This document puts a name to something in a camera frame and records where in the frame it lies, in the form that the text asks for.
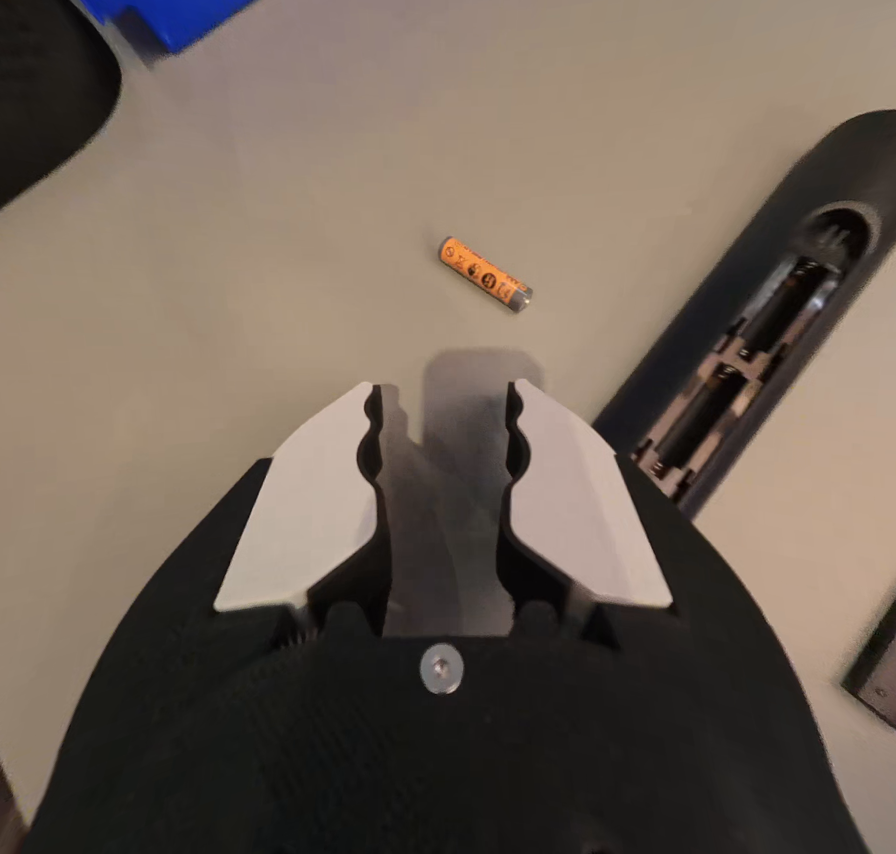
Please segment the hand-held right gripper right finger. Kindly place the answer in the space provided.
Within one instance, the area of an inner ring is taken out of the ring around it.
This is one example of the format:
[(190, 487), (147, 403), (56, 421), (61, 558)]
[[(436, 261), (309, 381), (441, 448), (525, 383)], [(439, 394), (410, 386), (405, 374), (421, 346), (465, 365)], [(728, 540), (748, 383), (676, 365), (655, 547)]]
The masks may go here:
[(507, 388), (497, 576), (515, 614), (544, 602), (588, 622), (600, 605), (665, 610), (673, 595), (613, 449), (526, 379)]

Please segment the black battery cover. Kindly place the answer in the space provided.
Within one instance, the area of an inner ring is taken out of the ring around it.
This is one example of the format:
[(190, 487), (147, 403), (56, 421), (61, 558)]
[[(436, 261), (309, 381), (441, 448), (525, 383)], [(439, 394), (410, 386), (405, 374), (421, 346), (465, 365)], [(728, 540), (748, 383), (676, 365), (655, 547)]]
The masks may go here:
[(842, 682), (842, 688), (895, 728), (895, 604), (892, 603)]

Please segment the black remote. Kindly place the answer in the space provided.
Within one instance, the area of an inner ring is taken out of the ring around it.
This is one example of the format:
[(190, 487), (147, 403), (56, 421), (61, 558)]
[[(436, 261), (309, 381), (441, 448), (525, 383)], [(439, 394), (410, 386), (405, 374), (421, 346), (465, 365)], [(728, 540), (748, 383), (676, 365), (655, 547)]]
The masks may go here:
[(894, 249), (894, 110), (791, 168), (593, 428), (693, 520)]

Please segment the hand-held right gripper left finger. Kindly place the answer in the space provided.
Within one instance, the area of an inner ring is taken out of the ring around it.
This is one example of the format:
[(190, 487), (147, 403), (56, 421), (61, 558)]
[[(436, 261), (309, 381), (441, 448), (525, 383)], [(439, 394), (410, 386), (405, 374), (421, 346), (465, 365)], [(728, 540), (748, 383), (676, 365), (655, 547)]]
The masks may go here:
[(353, 602), (384, 620), (390, 531), (380, 385), (364, 381), (302, 423), (270, 459), (214, 601), (218, 613), (262, 607), (323, 620)]

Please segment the black wrist rest pad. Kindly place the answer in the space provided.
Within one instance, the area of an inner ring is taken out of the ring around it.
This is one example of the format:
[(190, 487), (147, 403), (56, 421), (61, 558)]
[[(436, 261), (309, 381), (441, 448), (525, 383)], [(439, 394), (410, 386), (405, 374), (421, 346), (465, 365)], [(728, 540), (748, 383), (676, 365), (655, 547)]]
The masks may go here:
[(118, 60), (70, 0), (1, 0), (1, 207), (102, 129), (120, 97)]

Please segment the orange AAA battery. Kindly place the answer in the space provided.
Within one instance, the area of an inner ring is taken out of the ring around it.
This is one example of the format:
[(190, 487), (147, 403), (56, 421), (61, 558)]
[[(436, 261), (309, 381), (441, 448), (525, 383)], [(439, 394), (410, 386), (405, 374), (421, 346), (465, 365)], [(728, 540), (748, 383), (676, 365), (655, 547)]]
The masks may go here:
[(477, 289), (515, 313), (526, 309), (532, 301), (532, 288), (484, 259), (453, 236), (442, 241), (438, 257), (443, 265), (465, 277)]

